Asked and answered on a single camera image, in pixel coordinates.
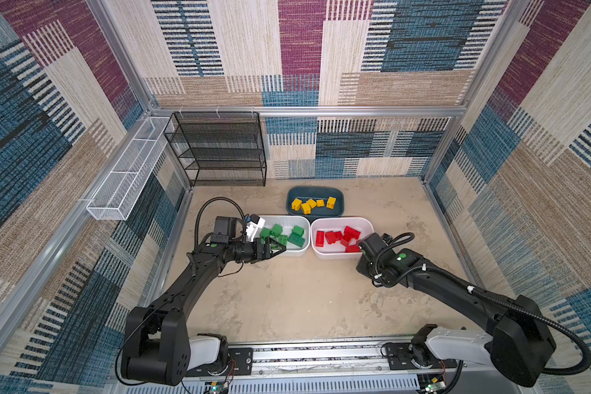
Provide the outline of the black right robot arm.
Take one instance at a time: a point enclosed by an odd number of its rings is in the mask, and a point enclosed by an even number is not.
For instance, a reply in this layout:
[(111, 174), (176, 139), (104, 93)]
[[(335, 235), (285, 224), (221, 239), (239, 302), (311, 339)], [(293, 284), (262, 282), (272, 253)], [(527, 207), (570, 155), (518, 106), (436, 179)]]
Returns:
[[(445, 366), (455, 361), (459, 374), (463, 364), (493, 367), (504, 378), (521, 387), (533, 387), (542, 374), (572, 376), (591, 366), (591, 349), (569, 328), (542, 315), (530, 298), (512, 299), (490, 292), (438, 267), (422, 254), (407, 249), (411, 232), (392, 238), (372, 233), (357, 242), (361, 258), (356, 266), (377, 288), (402, 286), (439, 300), (466, 316), (479, 331), (423, 326), (405, 345), (388, 342), (382, 353), (391, 369), (410, 362), (417, 369)], [(548, 366), (557, 349), (553, 333), (567, 337), (580, 350), (573, 366)]]

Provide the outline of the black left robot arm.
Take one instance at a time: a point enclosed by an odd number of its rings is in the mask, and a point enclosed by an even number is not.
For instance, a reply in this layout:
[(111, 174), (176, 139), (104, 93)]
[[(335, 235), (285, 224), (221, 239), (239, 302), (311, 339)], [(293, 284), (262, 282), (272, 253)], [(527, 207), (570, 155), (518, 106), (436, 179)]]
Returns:
[(233, 379), (236, 361), (228, 340), (213, 333), (190, 337), (190, 312), (214, 279), (231, 262), (256, 264), (286, 252), (274, 236), (259, 235), (261, 218), (218, 216), (211, 233), (195, 238), (188, 264), (174, 283), (146, 307), (134, 308), (126, 317), (123, 342), (115, 359), (118, 382), (132, 387), (147, 383), (177, 386), (190, 371)]

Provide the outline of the long red lego brick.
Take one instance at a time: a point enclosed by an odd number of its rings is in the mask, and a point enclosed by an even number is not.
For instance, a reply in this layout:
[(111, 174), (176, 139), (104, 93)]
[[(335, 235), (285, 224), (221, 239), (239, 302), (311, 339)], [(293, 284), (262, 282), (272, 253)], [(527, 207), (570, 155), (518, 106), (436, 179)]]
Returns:
[(318, 248), (323, 248), (324, 243), (325, 243), (325, 232), (324, 231), (316, 231), (315, 246)]

